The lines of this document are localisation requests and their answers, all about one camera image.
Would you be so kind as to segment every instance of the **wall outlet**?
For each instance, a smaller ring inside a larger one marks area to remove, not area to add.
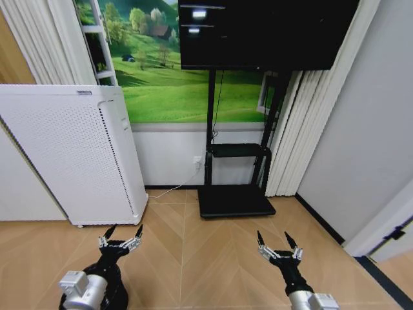
[[[192,163],[195,165],[195,169],[198,171],[201,168],[201,156],[194,156]]]

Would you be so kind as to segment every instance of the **white air purifier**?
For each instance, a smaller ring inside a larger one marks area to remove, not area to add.
[[[0,85],[0,97],[2,122],[72,224],[141,221],[148,195],[121,87]]]

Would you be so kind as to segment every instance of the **wooden floor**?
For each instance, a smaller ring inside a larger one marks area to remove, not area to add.
[[[413,250],[376,265],[413,300]]]
[[[342,309],[399,309],[295,198],[270,201],[277,210],[272,217],[205,221],[196,191],[151,199],[141,246],[119,260],[129,309],[289,309],[281,273],[257,251],[257,229],[273,249],[287,248],[287,230],[304,248],[301,273],[315,291],[333,294]],[[106,229],[0,223],[0,309],[57,309],[58,281],[99,258],[97,237]],[[118,227],[112,238],[135,231]]]

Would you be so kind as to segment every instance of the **white curtain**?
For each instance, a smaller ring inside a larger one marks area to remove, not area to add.
[[[379,2],[359,2],[330,70],[293,74],[274,133],[267,196],[297,192]]]
[[[0,0],[38,84],[96,85],[72,0]]]

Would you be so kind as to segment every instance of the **white power cord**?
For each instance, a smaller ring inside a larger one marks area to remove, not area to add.
[[[169,189],[169,190],[167,190],[166,192],[164,192],[163,194],[160,194],[159,196],[149,196],[149,197],[150,197],[150,198],[160,198],[160,197],[162,197],[163,195],[168,194],[170,191],[173,191],[174,189],[180,188],[182,185],[185,185],[185,184],[187,184],[190,180],[192,180],[192,179],[198,174],[199,170],[200,170],[200,167],[198,166],[197,169],[196,169],[195,174],[194,174],[193,176],[191,176],[191,178],[190,178],[188,181],[186,181],[185,183],[182,183],[181,185],[178,185],[177,187],[174,187],[173,189]]]

